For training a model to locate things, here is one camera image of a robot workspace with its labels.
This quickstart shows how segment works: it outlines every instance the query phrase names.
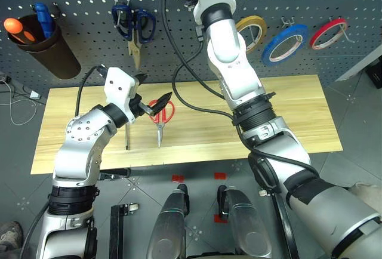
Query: wooden board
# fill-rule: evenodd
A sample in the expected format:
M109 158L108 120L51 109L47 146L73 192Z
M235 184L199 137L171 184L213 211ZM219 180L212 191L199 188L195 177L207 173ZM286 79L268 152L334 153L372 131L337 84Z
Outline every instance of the wooden board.
M317 75L264 78L266 91L276 92L272 104L277 115L296 134L309 153L342 150ZM218 91L218 83L208 85ZM180 94L195 106L229 112L224 100L203 89L197 82L177 84ZM171 91L171 84L144 84L138 89L143 102ZM64 130L74 116L78 88L50 89L37 142L31 174L53 171L54 158L64 140ZM103 87L85 87L80 114L96 104L106 104ZM130 126L130 150L125 150L124 128L111 139L103 152L101 169L246 158L230 119L201 113L182 105L173 96L176 111L164 128L162 147L157 148L156 125L144 115Z

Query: gray pegboard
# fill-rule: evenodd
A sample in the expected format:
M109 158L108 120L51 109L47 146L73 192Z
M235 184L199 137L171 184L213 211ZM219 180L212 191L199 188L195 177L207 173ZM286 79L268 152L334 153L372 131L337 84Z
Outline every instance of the gray pegboard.
M55 1L62 15L57 23L64 38L77 56L81 73L70 80L53 76L28 54L20 51L0 27L0 70L16 78L22 84L47 94L51 87L77 86L84 73L93 65L104 63L119 66L134 73L134 63L128 56L127 42L113 28L110 15L113 0L0 0L0 21L7 17L31 14L29 5ZM234 18L238 21L250 15L262 16L268 25L268 33L256 50L248 55L251 64L261 77L303 75L317 73L323 85L328 85L381 42L381 0L236 0ZM185 57L197 49L192 13L183 6L184 0L168 0L168 18L172 33ZM149 74L149 82L169 82L179 63L167 41L160 17L161 0L131 0L134 8L142 7L157 17L155 40L141 49L141 71ZM342 16L349 22L348 35L356 41L347 42L344 37L327 49L314 51L309 45L293 58L277 66L264 66L261 53L270 40L281 31L281 17L294 17L296 23L309 28L309 38L329 17ZM191 66L202 79L215 79L207 67L205 52ZM180 72L179 81L193 80L188 72ZM89 79L89 85L103 83L97 75Z

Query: blue-handled scissors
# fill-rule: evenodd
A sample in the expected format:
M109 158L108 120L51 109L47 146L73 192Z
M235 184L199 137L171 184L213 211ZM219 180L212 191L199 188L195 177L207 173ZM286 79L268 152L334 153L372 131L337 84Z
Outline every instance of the blue-handled scissors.
M133 11L129 6L129 2L130 0L128 0L127 4L116 3L112 7L114 27L128 41L132 40L134 30L137 31L139 43L143 44L152 41L155 33L155 16L141 8ZM142 30L147 27L150 21L152 22L151 33L148 37L144 37Z
M133 56L135 69L139 70L141 64L140 48L143 43L153 40L156 19L146 10L137 9L133 11L129 3L130 0L127 0L127 4L118 3L118 0L115 0L112 16L114 27L128 41L128 51L129 55ZM142 31L147 28L150 21L152 22L150 35L144 37Z

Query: black cable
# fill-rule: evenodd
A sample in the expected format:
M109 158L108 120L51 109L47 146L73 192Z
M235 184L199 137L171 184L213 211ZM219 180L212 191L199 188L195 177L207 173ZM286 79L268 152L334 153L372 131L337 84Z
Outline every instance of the black cable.
M29 245L29 241L30 241L30 238L32 237L33 231L35 230L38 221L41 219L42 215L44 214L45 210L47 210L48 206L49 206L49 201L47 201L47 203L41 208L41 210L38 212L35 219L33 220L32 224L30 225L29 230L25 236L23 247L21 248L20 259L23 259L24 253L27 250L27 247Z
M239 138L240 138L240 141L243 143L243 145L248 149L250 150L251 152L255 153L256 155L259 155L259 156L263 156L265 158L270 158L270 159L274 159L276 161L279 161L279 162L287 162L288 164L292 164L292 165L298 165L302 168L305 168L307 170L309 170L310 172L312 172L314 175L316 175L317 177L319 177L319 173L317 172L317 170L312 167L311 165L308 165L308 164L305 164L304 162L300 162L300 161L296 161L294 159L288 159L288 158L285 158L283 156L276 156L276 155L273 155L271 153L266 153L266 152L262 152L261 150L258 150L258 149L255 149L254 147L251 147L247 141L243 138L243 135L241 133L241 130L239 128L239 126L237 125L236 126L236 130L238 132L238 135L239 135Z
M189 61L193 60L196 56L198 56L200 54L200 52L202 51L202 49L203 49L203 42L200 42L198 50L196 50L195 54L192 55L190 58L188 58L186 60L186 62L189 62ZM204 108L196 107L196 106L193 106L193 105L189 104L185 99L183 99L181 97L181 95L179 94L178 89L176 87L175 79L176 79L176 77L178 75L179 70L182 67L183 67L183 63L181 63L176 68L176 70L174 71L174 74L172 74L172 80L171 80L172 90L174 90L174 94L177 96L179 101L181 101L185 106L187 106L188 108L191 108L193 110L197 110L199 112L205 112L205 113L219 114L219 115L226 116L226 117L230 118L231 120L233 120L232 115L230 115L230 114L228 114L226 112L219 111L219 110L211 110L211 109L204 109Z
M94 70L96 70L96 68L98 67L102 67L101 65L95 65L93 66L92 68L90 68L90 70L85 74L84 78L82 79L81 83L79 84L79 87L78 87L78 92L77 92L77 101L76 101L76 110L74 112L74 115L77 117L78 116L78 113L79 113L79 103L81 102L81 94L82 94L82 89L85 85L85 82L86 80L89 78L90 74L92 74L92 72Z
M22 96L22 97L24 97L24 98L27 98L27 99L30 100L30 101L34 101L34 102L36 102L36 103L39 103L39 104L42 104L42 105L46 105L46 104L43 103L43 102L39 102L39 101L36 101L35 99L31 99L31 98L29 98L30 93L24 90L24 86L23 86L23 91L26 92L26 93L25 93L25 94L20 94L19 92L16 92L16 87L15 87L15 86L13 86L13 85L11 85L11 84L8 84L8 85L11 87L11 90L12 90L12 88L13 88L13 91L12 91L12 98ZM9 93L9 91L0 91L0 93Z
M216 92L215 90L213 90L211 87L209 87L206 83L203 82L203 80L191 69L191 67L187 64L187 61L184 59L183 55L181 54L178 46L176 45L175 43L175 40L174 38L172 37L171 33L170 33L170 28L168 26L168 21L167 21L167 15L166 15L166 0L162 0L162 19L163 19L163 26L165 28L165 32L167 34L167 37L168 37L168 40L170 41L170 44L171 46L173 47L176 55L178 56L178 58L180 59L180 61L182 62L182 65L185 66L185 68L192 74L192 76L205 88L207 89L209 92L213 93L214 95L216 95L217 97L219 98L222 98L224 99L223 95L221 95L220 93Z

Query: red tape marker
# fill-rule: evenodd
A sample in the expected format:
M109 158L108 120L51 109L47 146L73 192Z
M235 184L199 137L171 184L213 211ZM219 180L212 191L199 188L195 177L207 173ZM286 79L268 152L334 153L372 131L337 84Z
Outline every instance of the red tape marker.
M221 219L218 214L214 214L214 222L215 223L228 223L228 220Z
M225 180L227 178L227 176L226 176L225 172L215 172L214 178L216 180Z
M171 181L173 183L182 183L182 182L184 182L184 176L183 175L173 174L172 178L171 178Z

